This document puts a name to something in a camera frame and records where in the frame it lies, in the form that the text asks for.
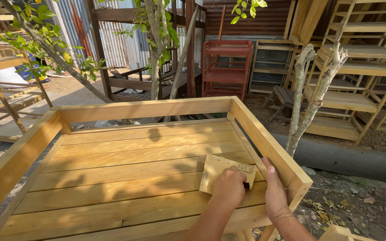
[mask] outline tree trunk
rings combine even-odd
[[[333,45],[333,50],[332,50],[332,54],[331,54],[331,57],[333,59],[332,64],[331,64],[331,68],[324,72],[323,76],[321,77],[321,82],[317,83],[317,85],[315,86],[315,88],[316,88],[315,95],[311,96],[311,100],[310,100],[308,109],[306,110],[306,113],[305,113],[304,118],[303,118],[303,122],[302,122],[300,127],[298,127],[298,121],[293,121],[293,119],[295,118],[294,115],[297,114],[294,112],[295,110],[293,108],[293,116],[291,118],[291,123],[290,123],[290,133],[288,136],[287,146],[285,148],[285,150],[287,151],[287,153],[291,157],[294,156],[294,152],[296,151],[297,144],[298,144],[301,136],[303,135],[304,131],[306,130],[306,128],[308,128],[309,124],[311,124],[311,122],[312,122],[313,118],[315,117],[315,114],[317,113],[319,107],[321,107],[323,105],[323,98],[324,98],[325,93],[329,89],[331,81],[333,80],[335,75],[338,73],[339,69],[342,67],[342,65],[345,63],[345,61],[348,59],[348,53],[347,53],[346,49],[342,49],[341,51],[339,51],[340,37],[342,35],[342,28],[343,28],[345,21],[346,21],[346,17],[344,17],[342,19],[342,21],[340,22],[339,29],[336,32],[335,43]],[[296,81],[297,82],[296,82],[295,97],[299,96],[299,95],[301,96],[301,91],[303,90],[303,81],[304,80],[303,80],[303,78],[301,80],[298,78],[300,78],[300,75],[303,77],[303,74],[304,74],[304,69],[297,69],[296,68]],[[294,100],[295,107],[299,106],[299,109],[297,111],[300,110],[300,104],[301,104],[300,101],[301,101],[301,98],[300,99],[295,98],[295,100]]]
[[[177,67],[177,72],[175,73],[175,77],[174,77],[174,83],[172,84],[171,96],[169,97],[170,100],[175,99],[175,96],[177,95],[178,83],[179,83],[179,80],[181,77],[181,72],[183,71],[184,59],[186,58],[186,55],[187,55],[187,49],[188,49],[190,39],[192,36],[192,32],[193,32],[192,29],[194,28],[196,15],[199,12],[198,9],[199,9],[199,7],[196,6],[194,13],[193,13],[193,16],[192,16],[192,20],[190,21],[189,29],[187,31],[187,36],[186,36],[186,40],[184,43],[185,48],[183,48],[183,52],[181,53],[178,67]],[[170,116],[165,116],[164,122],[168,122],[170,118],[171,118]]]
[[[92,92],[95,96],[97,96],[99,99],[104,101],[105,103],[113,103],[114,101],[110,100],[108,97],[106,97],[103,93],[99,92],[93,85],[85,79],[80,73],[75,71],[74,68],[72,68],[69,64],[65,62],[65,60],[59,56],[56,53],[56,50],[51,47],[44,38],[34,29],[32,24],[28,21],[26,21],[22,15],[20,15],[19,12],[16,11],[16,9],[13,8],[13,5],[11,5],[8,0],[0,0],[0,3],[6,8],[16,19],[19,21],[20,26],[31,36],[31,38],[37,42],[44,51],[48,54],[50,58],[52,58],[59,66],[61,66],[63,69],[65,69],[68,73],[71,74],[72,77],[77,79],[84,87],[86,87],[90,92]]]

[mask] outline dirt ground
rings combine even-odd
[[[289,125],[284,126],[277,120],[273,120],[269,123],[270,118],[275,114],[276,111],[271,108],[261,108],[267,96],[268,94],[250,93],[246,95],[244,104],[256,116],[256,118],[259,119],[261,123],[263,123],[269,132],[288,135]],[[302,138],[326,141],[338,144],[345,148],[357,149],[355,146],[355,141],[308,133],[304,133]],[[369,129],[366,132],[364,138],[361,140],[359,146],[367,147],[375,151],[386,152],[386,131]]]
[[[128,70],[128,68],[119,69],[120,72],[126,72]],[[101,80],[96,82],[91,81],[91,83],[94,85],[94,87],[103,92],[103,85]],[[69,95],[72,99],[97,99],[73,77],[51,78],[51,81],[49,83],[45,83],[44,86],[48,92]],[[274,114],[274,110],[269,108],[260,108],[266,97],[266,94],[249,94],[246,96],[244,103],[263,123],[266,129],[268,129],[270,132],[286,135],[288,133],[288,125],[284,126],[282,123],[277,121],[273,121],[271,123],[268,122],[268,120]],[[81,123],[73,123],[73,127],[76,127],[80,124]],[[94,127],[93,122],[84,123],[84,128],[92,127]],[[305,133],[303,137],[320,141],[328,141],[345,148],[357,148],[354,146],[353,141],[307,133]],[[11,198],[13,198],[16,193],[20,191],[31,173],[34,171],[35,167],[37,167],[48,150],[50,150],[52,144],[50,144],[45,149],[41,156],[20,179],[19,183],[14,187],[6,200],[1,203],[0,215],[7,207]],[[0,156],[11,145],[11,143],[0,142]],[[376,151],[386,152],[386,132],[369,130],[361,141],[360,146],[371,148]],[[326,220],[321,220],[325,218],[318,214],[318,211],[322,211],[325,213],[327,218],[332,220],[331,222],[337,222],[338,225],[344,224],[346,227],[350,228],[352,233],[355,233],[355,230],[357,230],[361,236],[383,241],[386,238],[386,230],[384,229],[386,227],[386,190],[370,188],[367,186],[362,186],[337,179],[330,179],[325,177],[324,173],[325,172],[320,172],[319,174],[311,176],[311,178],[314,180],[314,184],[305,196],[304,201],[300,203],[299,207],[295,211],[295,216],[297,219],[299,219],[315,237],[319,238],[322,233],[324,233],[324,228],[328,227],[328,224],[325,222]],[[326,198],[328,203],[331,204],[332,202],[336,208],[330,208],[329,205],[325,203],[323,197]],[[364,203],[364,199],[370,197],[373,197],[375,202],[373,204]],[[347,200],[348,204],[353,205],[353,208],[349,212],[346,210],[346,206],[342,205],[341,203],[345,199]],[[263,227],[254,230],[255,238],[258,240],[260,231],[263,230]]]
[[[385,240],[386,190],[326,178],[323,176],[325,173],[310,175],[314,184],[294,212],[296,218],[317,239],[332,220],[331,223],[349,228],[353,234],[377,241]],[[260,231],[253,230],[258,240],[260,234],[257,233]]]

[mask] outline rusty corrugated metal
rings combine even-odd
[[[232,19],[237,16],[232,13],[236,4],[235,0],[204,0],[206,13],[206,35],[218,35],[220,29],[223,5],[226,5],[222,35],[284,35],[291,0],[267,0],[266,8],[256,8],[256,17],[252,18],[249,11],[246,19],[239,19],[235,25],[231,25]]]

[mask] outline corrugated metal fence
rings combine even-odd
[[[98,3],[96,0],[95,3],[97,6],[111,6],[111,4],[114,4],[108,0],[102,3]],[[61,17],[63,19],[69,20],[64,21],[64,24],[67,29],[67,37],[69,38],[71,44],[85,48],[74,48],[73,51],[76,54],[82,54],[84,56],[88,56],[91,53],[96,59],[91,29],[88,24],[88,18],[86,9],[84,8],[83,0],[58,1],[57,6],[61,12]],[[124,36],[116,36],[113,34],[113,32],[121,31],[123,28],[122,25],[119,23],[101,22],[99,28],[104,47],[105,58],[107,59],[107,66],[128,66],[129,61],[126,57]]]

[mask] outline hand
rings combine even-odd
[[[211,200],[234,210],[244,199],[245,188],[243,182],[246,180],[247,176],[244,173],[238,172],[236,166],[224,169],[214,181],[214,194]]]
[[[287,194],[284,185],[278,177],[278,173],[272,163],[266,157],[263,157],[268,169],[268,188],[266,189],[266,212],[272,223],[276,219],[284,219],[292,216],[292,213],[287,205]]]

